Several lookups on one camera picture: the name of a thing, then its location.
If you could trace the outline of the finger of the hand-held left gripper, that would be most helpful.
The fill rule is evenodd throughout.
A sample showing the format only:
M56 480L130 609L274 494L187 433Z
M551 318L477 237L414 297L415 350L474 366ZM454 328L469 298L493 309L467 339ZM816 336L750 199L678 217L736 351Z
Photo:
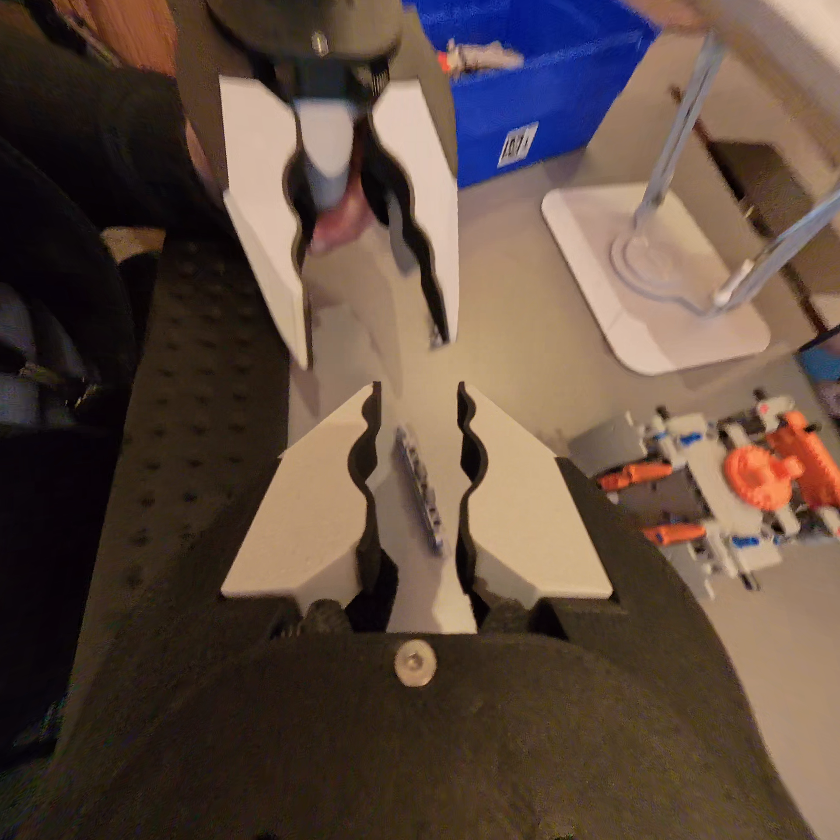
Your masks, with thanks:
M419 80L393 80L366 123L364 173L383 203L398 270L417 272L433 324L430 342L456 341L459 327L457 175Z
M256 79L220 76L218 82L227 213L279 336L308 370L311 325L298 255L302 226L288 194L298 156L296 115Z

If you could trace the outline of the person's left forearm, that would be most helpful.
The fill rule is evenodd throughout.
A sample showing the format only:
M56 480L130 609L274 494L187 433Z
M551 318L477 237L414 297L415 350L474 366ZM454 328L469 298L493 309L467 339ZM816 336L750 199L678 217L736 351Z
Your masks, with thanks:
M175 83L115 69L2 24L2 199L58 209L93 227L231 235L196 172Z

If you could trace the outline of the person's left hand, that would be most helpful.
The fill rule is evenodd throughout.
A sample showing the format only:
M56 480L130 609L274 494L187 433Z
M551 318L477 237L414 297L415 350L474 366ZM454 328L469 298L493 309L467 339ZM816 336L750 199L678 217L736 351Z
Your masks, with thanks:
M362 164L365 131L362 122L353 126L350 173L336 206L320 212L308 247L309 256L321 256L356 241L376 222L374 210L364 193Z

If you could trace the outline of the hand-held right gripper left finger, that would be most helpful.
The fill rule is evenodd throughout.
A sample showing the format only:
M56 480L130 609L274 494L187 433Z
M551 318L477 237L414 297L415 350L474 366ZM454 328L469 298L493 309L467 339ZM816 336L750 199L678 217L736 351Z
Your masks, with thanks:
M287 448L221 585L224 599L281 599L300 616L330 602L355 632L386 630L398 572L369 486L381 427L382 385L373 382Z

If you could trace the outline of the blue plastic storage bin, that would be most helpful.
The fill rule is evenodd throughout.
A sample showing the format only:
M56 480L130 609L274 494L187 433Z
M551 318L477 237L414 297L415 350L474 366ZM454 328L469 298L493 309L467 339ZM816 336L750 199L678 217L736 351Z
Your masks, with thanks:
M616 1L415 1L432 45L499 41L524 61L451 81L458 186L585 147L660 28Z

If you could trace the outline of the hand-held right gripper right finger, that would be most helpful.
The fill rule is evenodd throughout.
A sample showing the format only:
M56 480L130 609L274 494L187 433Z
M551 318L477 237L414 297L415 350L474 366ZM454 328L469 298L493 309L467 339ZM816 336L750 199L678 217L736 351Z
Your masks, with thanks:
M527 627L546 602L608 602L613 584L573 499L559 457L466 382L457 388L456 570L479 632Z

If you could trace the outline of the grey orange toy brick model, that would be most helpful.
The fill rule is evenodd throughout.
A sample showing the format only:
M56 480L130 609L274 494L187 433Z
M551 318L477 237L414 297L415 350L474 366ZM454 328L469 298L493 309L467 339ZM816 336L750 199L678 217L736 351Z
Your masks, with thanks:
M758 389L728 416L661 406L635 422L647 457L591 478L697 600L720 576L757 591L785 546L838 541L838 463L792 396Z

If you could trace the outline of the pile of toy brick parts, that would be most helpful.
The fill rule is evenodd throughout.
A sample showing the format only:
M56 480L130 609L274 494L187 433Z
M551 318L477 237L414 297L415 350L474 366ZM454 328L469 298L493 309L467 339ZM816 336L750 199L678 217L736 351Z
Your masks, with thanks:
M524 56L496 40L486 45L460 44L450 39L437 59L444 73L455 79L493 70L515 70L524 66Z

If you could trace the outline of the grey curved toy brick panel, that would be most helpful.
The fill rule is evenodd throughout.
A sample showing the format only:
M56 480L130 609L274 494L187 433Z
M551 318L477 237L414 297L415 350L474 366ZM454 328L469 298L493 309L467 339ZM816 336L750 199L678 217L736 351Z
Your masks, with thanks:
M589 477L648 456L644 425L636 423L630 412L616 415L573 438L569 448L570 459Z

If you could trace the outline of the grey long toy brick beam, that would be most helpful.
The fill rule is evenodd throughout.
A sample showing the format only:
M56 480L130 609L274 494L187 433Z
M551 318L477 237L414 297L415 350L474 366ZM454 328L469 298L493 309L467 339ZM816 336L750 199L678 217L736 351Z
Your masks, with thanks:
M448 554L448 538L443 516L426 459L419 447L417 436L409 426L396 426L395 450L411 483L415 507L426 533L429 549L438 558L443 559Z

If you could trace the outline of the white metal board stand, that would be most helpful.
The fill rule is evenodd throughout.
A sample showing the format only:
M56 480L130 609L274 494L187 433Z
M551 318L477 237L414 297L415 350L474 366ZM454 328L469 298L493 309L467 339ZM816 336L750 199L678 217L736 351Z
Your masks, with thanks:
M566 186L542 216L615 357L663 375L765 351L770 329L752 300L838 214L838 185L753 258L728 273L670 190L677 163L726 54L705 37L647 184Z

